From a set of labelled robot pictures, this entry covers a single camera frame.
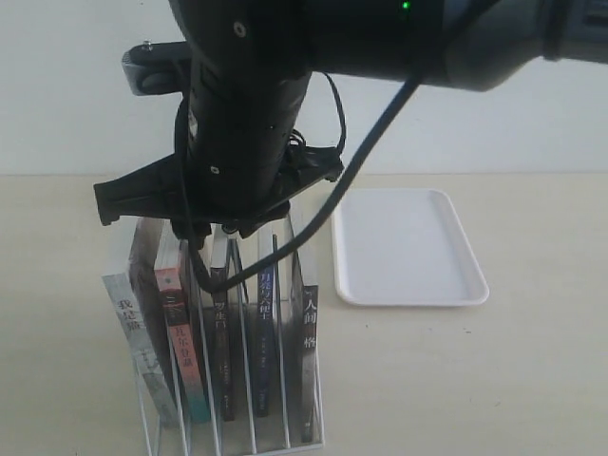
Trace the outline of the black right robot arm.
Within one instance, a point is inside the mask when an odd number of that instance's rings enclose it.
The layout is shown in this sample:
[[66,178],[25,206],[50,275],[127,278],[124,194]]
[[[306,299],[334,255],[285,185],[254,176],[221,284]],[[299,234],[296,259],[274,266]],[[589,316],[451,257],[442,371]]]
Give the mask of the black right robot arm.
[[180,42],[123,56],[134,94],[182,96],[171,155],[94,187],[103,225],[168,219],[250,236],[342,166],[297,148],[315,73],[486,91],[536,58],[607,60],[603,1],[174,1]]

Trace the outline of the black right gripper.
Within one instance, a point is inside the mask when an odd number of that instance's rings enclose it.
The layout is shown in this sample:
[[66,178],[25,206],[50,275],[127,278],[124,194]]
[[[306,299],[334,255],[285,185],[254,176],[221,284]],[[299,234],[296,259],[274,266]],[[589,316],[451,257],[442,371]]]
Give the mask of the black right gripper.
[[192,94],[174,123],[174,151],[93,186],[102,225],[122,217],[168,219],[179,238],[219,223],[247,238],[283,218],[289,201],[320,181],[336,181],[344,144],[312,147],[295,130],[300,94]]

